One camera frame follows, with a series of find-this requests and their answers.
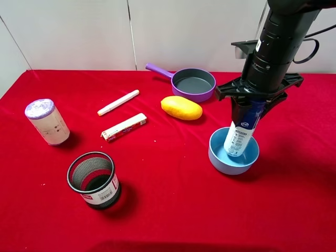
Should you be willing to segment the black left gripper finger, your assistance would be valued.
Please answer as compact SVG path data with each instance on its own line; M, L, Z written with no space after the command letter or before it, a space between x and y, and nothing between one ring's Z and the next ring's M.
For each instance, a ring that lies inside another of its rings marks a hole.
M257 121L256 125L259 121L276 105L287 99L287 93L281 92L278 94L267 94L263 92L257 93L256 98L256 107L257 107Z

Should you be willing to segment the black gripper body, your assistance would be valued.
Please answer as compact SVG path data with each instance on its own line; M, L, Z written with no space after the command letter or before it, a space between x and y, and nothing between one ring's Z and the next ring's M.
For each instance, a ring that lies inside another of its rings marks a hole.
M304 78L298 73L269 73L238 77L215 88L219 101L226 97L272 100L292 86L300 87Z

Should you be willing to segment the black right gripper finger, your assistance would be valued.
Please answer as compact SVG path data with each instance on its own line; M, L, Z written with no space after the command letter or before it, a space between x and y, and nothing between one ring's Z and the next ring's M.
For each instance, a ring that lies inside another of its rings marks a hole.
M235 125L238 125L252 105L250 99L247 97L231 97L230 100L232 105L232 121Z

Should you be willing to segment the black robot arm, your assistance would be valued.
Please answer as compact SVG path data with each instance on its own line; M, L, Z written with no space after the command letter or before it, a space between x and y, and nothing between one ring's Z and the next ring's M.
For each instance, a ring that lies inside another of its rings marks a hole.
M231 98L232 121L246 126L245 114L253 104L261 106L258 118L287 98L286 90L300 87L303 78L288 73L303 41L322 9L334 8L335 1L268 1L270 10L257 40L234 42L246 56L241 76L216 88L218 100Z

